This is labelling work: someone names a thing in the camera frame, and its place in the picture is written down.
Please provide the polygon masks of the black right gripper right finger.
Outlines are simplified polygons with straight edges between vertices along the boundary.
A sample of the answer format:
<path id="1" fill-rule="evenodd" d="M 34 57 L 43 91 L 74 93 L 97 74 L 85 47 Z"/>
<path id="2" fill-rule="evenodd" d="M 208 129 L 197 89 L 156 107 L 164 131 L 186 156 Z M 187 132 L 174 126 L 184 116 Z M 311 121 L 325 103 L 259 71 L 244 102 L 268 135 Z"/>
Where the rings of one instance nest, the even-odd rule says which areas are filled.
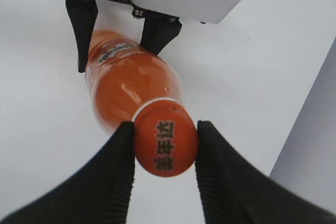
<path id="1" fill-rule="evenodd" d="M 206 223 L 335 223 L 245 160 L 210 121 L 198 121 L 196 179 Z"/>

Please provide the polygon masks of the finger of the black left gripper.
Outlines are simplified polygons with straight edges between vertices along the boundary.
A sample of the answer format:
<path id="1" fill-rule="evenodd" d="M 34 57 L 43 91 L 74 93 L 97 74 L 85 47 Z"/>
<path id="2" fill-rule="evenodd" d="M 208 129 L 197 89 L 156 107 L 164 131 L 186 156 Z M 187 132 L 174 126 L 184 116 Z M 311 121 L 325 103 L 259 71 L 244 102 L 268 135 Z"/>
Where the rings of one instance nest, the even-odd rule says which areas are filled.
<path id="1" fill-rule="evenodd" d="M 146 10 L 140 46 L 158 55 L 182 29 L 179 17 Z"/>

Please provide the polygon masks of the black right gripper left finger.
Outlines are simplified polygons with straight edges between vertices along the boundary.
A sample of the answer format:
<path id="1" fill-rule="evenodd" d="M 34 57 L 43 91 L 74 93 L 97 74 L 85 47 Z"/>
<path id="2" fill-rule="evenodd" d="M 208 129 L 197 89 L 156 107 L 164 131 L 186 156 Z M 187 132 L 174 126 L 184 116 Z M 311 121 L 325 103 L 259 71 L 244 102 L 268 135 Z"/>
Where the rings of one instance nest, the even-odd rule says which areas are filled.
<path id="1" fill-rule="evenodd" d="M 126 223 L 134 182 L 134 124 L 123 122 L 63 183 L 1 223 Z"/>

